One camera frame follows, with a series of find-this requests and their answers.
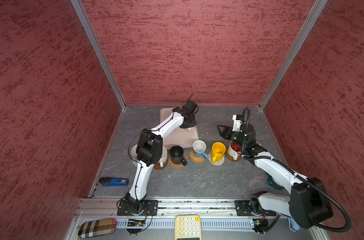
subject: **cork coaster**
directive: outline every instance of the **cork coaster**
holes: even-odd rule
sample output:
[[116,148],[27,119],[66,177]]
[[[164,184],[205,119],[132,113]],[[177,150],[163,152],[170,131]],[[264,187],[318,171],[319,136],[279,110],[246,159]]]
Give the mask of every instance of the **cork coaster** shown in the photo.
[[190,151],[190,159],[191,159],[191,161],[196,162],[196,163],[202,163],[205,160],[203,157],[195,156],[194,150]]
[[225,156],[223,156],[223,157],[221,158],[221,160],[219,160],[219,161],[215,161],[215,163],[213,163],[213,158],[211,157],[211,151],[210,151],[210,153],[208,154],[208,161],[209,161],[211,164],[213,164],[213,165],[217,165],[217,166],[219,166],[219,165],[222,165],[222,164],[223,164],[223,162],[225,161]]
[[238,156],[238,158],[237,158],[237,160],[234,160],[234,159],[233,159],[233,157],[232,157],[232,156],[230,156],[230,154],[228,154],[227,149],[226,149],[225,154],[226,154],[226,157],[227,157],[230,161],[233,161],[233,162],[237,162],[237,161],[239,161],[239,160],[241,160],[241,159],[242,159],[242,156],[241,156],[241,155],[239,155],[239,156]]
[[182,165],[182,163],[180,163],[180,164],[174,164],[173,163],[173,161],[171,161],[171,156],[169,156],[168,158],[167,158],[167,160],[168,160],[168,162],[170,163],[170,166],[171,166],[171,168],[172,169],[177,169],[177,170],[181,170],[184,166]]
[[155,164],[154,169],[156,169],[156,170],[164,169],[167,166],[167,163],[168,163],[168,159],[166,159],[166,161],[163,163],[163,167],[161,167],[158,162],[157,164]]

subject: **red textured wall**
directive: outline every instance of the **red textured wall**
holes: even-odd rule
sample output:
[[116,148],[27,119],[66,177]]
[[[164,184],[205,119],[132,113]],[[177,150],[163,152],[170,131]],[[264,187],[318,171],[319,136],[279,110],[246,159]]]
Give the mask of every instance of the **red textured wall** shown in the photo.
[[364,0],[329,0],[265,112],[289,165],[348,211],[331,238],[364,239]]
[[64,237],[119,111],[70,1],[0,1],[0,239]]
[[315,0],[83,0],[130,104],[258,105]]

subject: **black mug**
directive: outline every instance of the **black mug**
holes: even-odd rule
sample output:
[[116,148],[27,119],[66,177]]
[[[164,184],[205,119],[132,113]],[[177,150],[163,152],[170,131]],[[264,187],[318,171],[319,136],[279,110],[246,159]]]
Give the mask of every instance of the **black mug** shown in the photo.
[[183,157],[183,148],[181,146],[173,146],[170,149],[171,161],[174,164],[181,164],[186,166],[187,162]]

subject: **woven coaster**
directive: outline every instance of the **woven coaster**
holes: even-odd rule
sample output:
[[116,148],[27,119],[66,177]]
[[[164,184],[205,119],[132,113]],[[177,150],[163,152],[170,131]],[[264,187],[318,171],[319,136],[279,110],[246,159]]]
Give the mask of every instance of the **woven coaster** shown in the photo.
[[213,163],[213,158],[211,157],[211,151],[210,151],[210,153],[208,154],[208,161],[213,165],[219,166],[219,165],[222,165],[225,162],[225,156],[223,155],[221,160],[215,161],[215,163]]
[[196,162],[196,163],[203,163],[205,160],[203,157],[195,156],[194,150],[190,151],[190,159],[191,159],[191,161]]

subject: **white mug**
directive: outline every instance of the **white mug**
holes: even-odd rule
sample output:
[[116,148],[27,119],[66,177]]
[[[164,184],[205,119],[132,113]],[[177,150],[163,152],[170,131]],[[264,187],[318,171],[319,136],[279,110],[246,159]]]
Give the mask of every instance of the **white mug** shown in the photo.
[[[133,146],[133,148],[131,148],[131,155],[134,157],[134,160],[135,161],[138,161],[138,159],[136,158],[137,156],[138,156],[138,154],[136,154],[136,147],[138,146],[138,144],[137,145],[135,145],[135,146]],[[137,162],[135,162],[135,161],[132,161],[133,162],[133,164],[134,164],[134,166],[138,166],[138,163]]]
[[234,159],[234,161],[236,161],[238,159],[239,153],[237,153],[236,151],[234,151],[231,147],[231,142],[229,147],[227,148],[227,153]]
[[167,160],[167,148],[162,147],[162,156],[160,157],[160,160],[158,161],[160,164],[160,167],[163,167],[163,164],[166,162]]

